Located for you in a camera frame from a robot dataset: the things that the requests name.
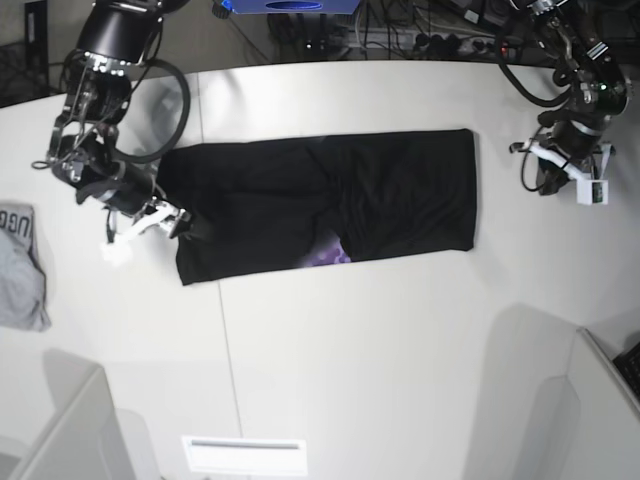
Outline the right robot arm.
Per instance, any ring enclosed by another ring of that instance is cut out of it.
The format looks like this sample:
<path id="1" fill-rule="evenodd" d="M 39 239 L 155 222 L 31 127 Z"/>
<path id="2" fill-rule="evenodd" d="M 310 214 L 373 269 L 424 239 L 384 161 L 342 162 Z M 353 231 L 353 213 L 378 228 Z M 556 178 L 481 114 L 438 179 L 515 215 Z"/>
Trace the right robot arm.
<path id="1" fill-rule="evenodd" d="M 158 227 L 168 238 L 198 238 L 208 224 L 171 201 L 157 184 L 151 163 L 181 139 L 191 110 L 184 73 L 159 58 L 164 18 L 184 7 L 182 1 L 96 1 L 75 49 L 63 64 L 66 99 L 55 119 L 46 157 L 32 163 L 73 188 L 75 201 L 93 198 L 107 211 L 107 243 L 114 246 Z M 179 86 L 182 109 L 174 133 L 156 151 L 125 153 L 117 146 L 119 123 L 137 90 L 130 67 L 157 68 Z"/>

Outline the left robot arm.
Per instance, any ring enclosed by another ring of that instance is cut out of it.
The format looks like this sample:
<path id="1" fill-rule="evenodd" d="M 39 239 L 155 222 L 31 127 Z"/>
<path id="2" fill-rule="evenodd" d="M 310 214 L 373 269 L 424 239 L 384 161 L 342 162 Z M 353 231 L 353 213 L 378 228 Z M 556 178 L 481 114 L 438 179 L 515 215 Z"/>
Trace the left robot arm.
<path id="1" fill-rule="evenodd" d="M 613 118 L 626 110 L 631 83 L 578 2 L 514 1 L 511 8 L 496 37 L 497 63 L 509 83 L 542 110 L 533 135 L 509 147 L 524 160 L 538 161 L 535 184 L 524 188 L 551 196 L 574 183 L 579 204 L 605 205 L 609 201 L 605 171 L 615 148 L 603 135 Z M 504 39 L 519 21 L 527 24 L 554 62 L 552 80 L 563 91 L 553 99 L 529 92 L 506 62 Z"/>

